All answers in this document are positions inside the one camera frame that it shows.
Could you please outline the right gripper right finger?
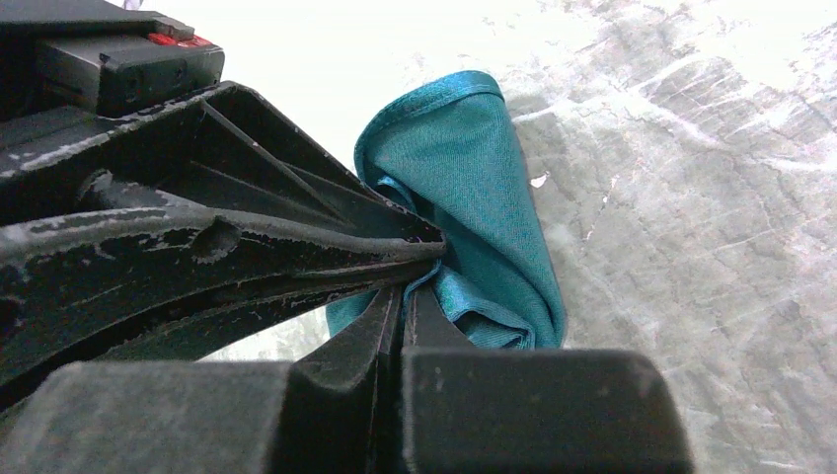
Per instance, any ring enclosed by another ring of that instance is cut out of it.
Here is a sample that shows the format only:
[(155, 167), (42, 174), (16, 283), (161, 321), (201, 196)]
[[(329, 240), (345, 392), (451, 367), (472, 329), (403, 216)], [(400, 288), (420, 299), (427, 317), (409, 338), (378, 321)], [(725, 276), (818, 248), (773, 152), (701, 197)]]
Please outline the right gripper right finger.
[(402, 459), (411, 473), (691, 473), (660, 371), (617, 350), (480, 349), (417, 290), (407, 309)]

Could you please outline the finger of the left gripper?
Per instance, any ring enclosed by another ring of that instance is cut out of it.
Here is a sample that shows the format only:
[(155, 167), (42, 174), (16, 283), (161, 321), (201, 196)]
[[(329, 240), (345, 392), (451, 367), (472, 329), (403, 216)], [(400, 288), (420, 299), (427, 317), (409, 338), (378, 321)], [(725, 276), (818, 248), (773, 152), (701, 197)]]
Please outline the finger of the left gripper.
[(198, 359), (428, 271), (440, 231), (407, 214), (353, 235), (260, 214), (145, 207), (1, 230), (1, 405), (61, 365)]

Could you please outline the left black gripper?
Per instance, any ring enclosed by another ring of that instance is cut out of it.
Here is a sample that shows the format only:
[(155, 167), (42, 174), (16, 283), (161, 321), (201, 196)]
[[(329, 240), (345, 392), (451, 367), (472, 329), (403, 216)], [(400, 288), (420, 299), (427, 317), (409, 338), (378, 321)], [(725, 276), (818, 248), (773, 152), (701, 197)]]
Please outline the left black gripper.
[(1, 220), (81, 212), (99, 174), (206, 207), (346, 235), (439, 243), (256, 91), (224, 50), (106, 1), (1, 5)]

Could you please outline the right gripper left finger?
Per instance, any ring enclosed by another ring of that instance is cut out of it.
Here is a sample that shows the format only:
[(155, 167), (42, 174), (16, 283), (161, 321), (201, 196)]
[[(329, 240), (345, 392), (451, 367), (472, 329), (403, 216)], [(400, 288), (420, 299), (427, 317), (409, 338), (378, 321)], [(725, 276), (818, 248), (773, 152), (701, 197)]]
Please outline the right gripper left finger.
[(372, 473), (399, 287), (306, 357), (74, 362), (1, 448), (5, 473)]

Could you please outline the teal cloth napkin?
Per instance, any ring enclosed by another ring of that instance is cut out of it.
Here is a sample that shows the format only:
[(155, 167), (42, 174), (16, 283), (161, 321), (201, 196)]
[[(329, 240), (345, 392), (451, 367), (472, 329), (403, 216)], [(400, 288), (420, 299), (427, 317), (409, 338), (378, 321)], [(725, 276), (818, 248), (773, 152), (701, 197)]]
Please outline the teal cloth napkin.
[(412, 289), (432, 290), (474, 345), (563, 343), (565, 305), (491, 75), (452, 73), (394, 100), (363, 130), (353, 157), (362, 183), (442, 230), (445, 254)]

